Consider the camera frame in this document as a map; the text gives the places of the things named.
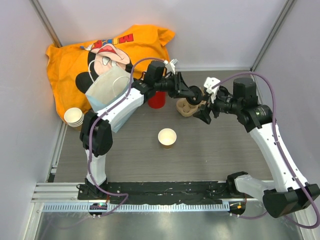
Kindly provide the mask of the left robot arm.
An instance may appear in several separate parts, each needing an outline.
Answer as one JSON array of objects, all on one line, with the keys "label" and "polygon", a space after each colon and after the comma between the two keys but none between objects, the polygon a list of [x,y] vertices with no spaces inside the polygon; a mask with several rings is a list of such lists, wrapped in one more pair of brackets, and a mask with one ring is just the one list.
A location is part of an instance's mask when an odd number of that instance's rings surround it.
[{"label": "left robot arm", "polygon": [[197,86],[187,86],[181,72],[175,71],[175,60],[170,62],[155,57],[141,79],[129,77],[128,87],[112,103],[98,112],[84,115],[80,140],[87,155],[87,176],[84,187],[93,198],[100,200],[107,192],[105,173],[106,154],[113,145],[112,132],[116,125],[137,108],[154,97],[157,92],[167,93],[173,99],[186,99],[191,105],[202,101]]}]

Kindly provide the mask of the single paper coffee cup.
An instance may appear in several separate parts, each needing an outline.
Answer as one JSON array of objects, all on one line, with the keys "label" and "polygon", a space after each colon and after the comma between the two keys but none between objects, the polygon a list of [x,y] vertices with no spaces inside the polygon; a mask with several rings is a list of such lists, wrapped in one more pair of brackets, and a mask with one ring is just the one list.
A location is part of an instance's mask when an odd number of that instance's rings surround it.
[{"label": "single paper coffee cup", "polygon": [[177,134],[171,128],[164,128],[159,131],[157,139],[164,149],[170,149],[177,140]]}]

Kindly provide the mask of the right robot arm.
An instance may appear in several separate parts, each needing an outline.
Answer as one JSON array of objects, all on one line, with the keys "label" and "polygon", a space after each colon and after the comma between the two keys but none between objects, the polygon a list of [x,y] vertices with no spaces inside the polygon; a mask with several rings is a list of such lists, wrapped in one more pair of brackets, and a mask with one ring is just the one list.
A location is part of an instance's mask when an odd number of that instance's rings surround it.
[{"label": "right robot arm", "polygon": [[210,114],[215,118],[221,113],[235,115],[258,145],[273,178],[273,182],[264,182],[247,172],[236,172],[227,176],[226,193],[233,198],[246,194],[261,201],[273,218],[313,205],[320,188],[309,183],[295,165],[276,123],[275,108],[258,102],[256,83],[251,78],[236,78],[233,93],[229,93],[219,79],[207,77],[203,87],[205,104],[194,117],[210,124]]}]

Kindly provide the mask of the light blue paper bag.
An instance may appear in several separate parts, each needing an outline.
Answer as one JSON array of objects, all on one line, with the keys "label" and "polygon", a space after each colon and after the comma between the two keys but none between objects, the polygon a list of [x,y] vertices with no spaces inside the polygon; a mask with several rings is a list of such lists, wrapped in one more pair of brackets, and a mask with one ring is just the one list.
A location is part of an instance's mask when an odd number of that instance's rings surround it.
[{"label": "light blue paper bag", "polygon": [[108,120],[113,132],[118,132],[133,112],[143,105],[144,97],[139,90],[131,88],[131,75],[110,60],[111,67],[93,78],[88,70],[91,85],[85,92],[92,110]]}]

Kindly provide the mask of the single black cup lid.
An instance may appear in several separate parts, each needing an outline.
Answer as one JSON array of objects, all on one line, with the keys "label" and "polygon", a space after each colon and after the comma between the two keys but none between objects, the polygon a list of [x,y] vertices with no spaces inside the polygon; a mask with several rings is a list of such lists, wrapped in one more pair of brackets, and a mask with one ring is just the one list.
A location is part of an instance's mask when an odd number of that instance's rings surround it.
[{"label": "single black cup lid", "polygon": [[203,100],[202,90],[198,86],[195,86],[195,85],[190,86],[189,89],[194,93],[194,96],[187,97],[186,101],[192,106],[199,105]]}]

